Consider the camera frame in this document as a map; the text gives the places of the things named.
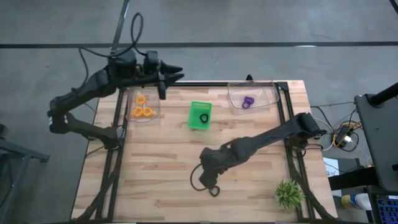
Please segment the small succulent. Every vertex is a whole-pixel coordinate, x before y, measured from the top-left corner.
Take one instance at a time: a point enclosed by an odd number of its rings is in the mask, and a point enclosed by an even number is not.
[[[294,180],[282,180],[274,194],[278,201],[278,206],[287,212],[291,212],[298,207],[305,197]]]

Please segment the clear plastic container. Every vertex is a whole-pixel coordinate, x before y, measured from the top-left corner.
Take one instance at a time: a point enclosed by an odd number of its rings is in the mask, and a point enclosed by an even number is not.
[[[128,100],[129,112],[126,116],[128,121],[133,122],[135,126],[160,124],[159,94],[157,93],[157,90],[155,88],[133,88],[129,92]]]
[[[246,109],[243,105],[245,97],[254,99],[254,103]],[[232,114],[238,115],[268,110],[278,100],[279,96],[274,82],[271,86],[264,86],[264,83],[255,81],[228,83],[228,101]]]

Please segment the wooden table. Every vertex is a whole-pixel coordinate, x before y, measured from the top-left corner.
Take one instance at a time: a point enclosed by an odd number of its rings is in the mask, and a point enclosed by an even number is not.
[[[288,83],[294,113],[309,111],[304,82]],[[111,125],[116,98],[117,94],[100,99],[95,125]],[[193,100],[213,104],[210,130],[192,131],[188,128],[188,113]],[[219,176],[221,193],[218,197],[192,189],[189,176],[200,162],[199,154],[204,147],[217,149],[234,138],[254,136],[280,125],[276,105],[263,113],[235,116],[227,100],[226,87],[170,87],[167,100],[161,101],[160,125],[138,128],[132,123],[128,125],[114,221],[297,220],[295,213],[279,209],[274,198],[276,185],[289,178],[282,141],[258,150],[246,163]],[[91,142],[88,152],[100,146],[99,141]],[[85,160],[72,218],[79,216],[98,193],[105,157],[106,151],[100,150]],[[308,150],[304,159],[311,190],[328,212],[337,217],[321,152]]]

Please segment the green bin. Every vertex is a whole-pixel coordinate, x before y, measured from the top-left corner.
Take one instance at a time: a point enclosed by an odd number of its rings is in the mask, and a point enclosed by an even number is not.
[[[203,102],[197,102],[197,101],[191,102],[191,108],[189,111],[189,119],[188,119],[188,127],[191,129],[202,129],[202,130],[210,129],[211,107],[212,107],[211,103],[203,103]],[[208,115],[208,121],[206,123],[203,123],[200,120],[200,116],[203,114]]]

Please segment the concrete floor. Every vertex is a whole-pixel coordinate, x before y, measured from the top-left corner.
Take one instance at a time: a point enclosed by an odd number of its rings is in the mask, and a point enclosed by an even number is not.
[[[0,44],[110,43],[123,0],[0,1]],[[388,0],[133,0],[121,42],[129,42],[132,15],[145,17],[141,42],[283,42],[397,40],[398,15]],[[95,49],[106,53],[106,49]],[[397,47],[159,49],[167,63],[182,66],[185,80],[305,80],[312,105],[352,101],[397,81]],[[87,55],[90,72],[105,66]],[[14,209],[15,223],[68,220],[87,140],[49,132],[49,101],[79,86],[83,65],[76,49],[0,49],[0,123],[7,139],[51,154],[32,162]],[[89,102],[95,106],[96,100]],[[331,123],[353,105],[324,108]],[[318,111],[314,116],[322,118]],[[92,122],[84,106],[73,114]],[[368,153],[363,133],[360,146]],[[325,157],[358,157],[331,149]],[[357,213],[342,211],[344,220]]]

